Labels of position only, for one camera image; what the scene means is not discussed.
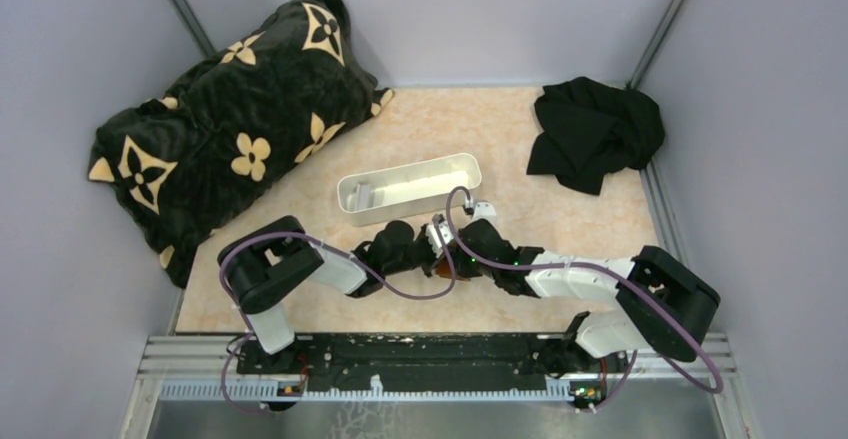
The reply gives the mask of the brown leather card holder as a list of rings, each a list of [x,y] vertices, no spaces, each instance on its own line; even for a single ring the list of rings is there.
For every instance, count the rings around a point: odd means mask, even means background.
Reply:
[[[430,275],[449,280],[470,282],[473,272],[469,263],[463,259],[448,260],[447,257],[438,259],[430,269]]]

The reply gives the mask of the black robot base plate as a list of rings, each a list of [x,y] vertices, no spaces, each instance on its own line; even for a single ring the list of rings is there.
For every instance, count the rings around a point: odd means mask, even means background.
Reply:
[[[561,333],[301,334],[265,353],[255,340],[237,354],[243,375],[293,374],[309,391],[366,389],[377,376],[390,392],[541,390],[549,379],[624,371],[613,353],[596,359]]]

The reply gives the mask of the white oblong plastic tray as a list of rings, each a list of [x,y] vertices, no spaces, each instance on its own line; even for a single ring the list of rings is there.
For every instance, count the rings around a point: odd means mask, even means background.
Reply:
[[[475,156],[457,153],[440,158],[343,177],[336,186],[338,204],[357,227],[403,219],[445,209],[448,194],[457,186],[471,191],[480,187],[483,174]],[[373,186],[368,210],[351,209],[354,187]]]

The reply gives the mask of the black cloth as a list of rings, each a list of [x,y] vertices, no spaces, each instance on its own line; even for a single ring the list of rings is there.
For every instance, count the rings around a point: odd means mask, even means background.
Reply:
[[[581,76],[545,85],[534,102],[541,128],[526,173],[598,196],[607,175],[643,170],[666,139],[659,105],[635,89]]]

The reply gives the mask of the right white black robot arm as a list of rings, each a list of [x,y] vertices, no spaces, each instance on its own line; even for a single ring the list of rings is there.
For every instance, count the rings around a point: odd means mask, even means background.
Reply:
[[[682,362],[697,358],[721,298],[664,249],[647,245],[633,257],[603,260],[561,255],[503,239],[487,202],[469,201],[465,211],[467,225],[444,217],[431,240],[436,254],[451,249],[458,276],[486,276],[514,296],[607,305],[570,324],[563,357],[572,369],[588,371],[601,357],[646,348]]]

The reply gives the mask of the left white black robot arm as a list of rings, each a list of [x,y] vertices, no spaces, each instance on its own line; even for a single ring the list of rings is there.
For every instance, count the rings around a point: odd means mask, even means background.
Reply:
[[[405,221],[389,222],[374,238],[352,251],[338,249],[306,233],[300,221],[284,216],[222,249],[219,281],[261,346],[260,358],[277,373],[292,370],[300,358],[296,333],[284,298],[311,281],[362,298],[390,286],[387,278],[414,269],[429,275],[454,239],[440,215],[415,232]]]

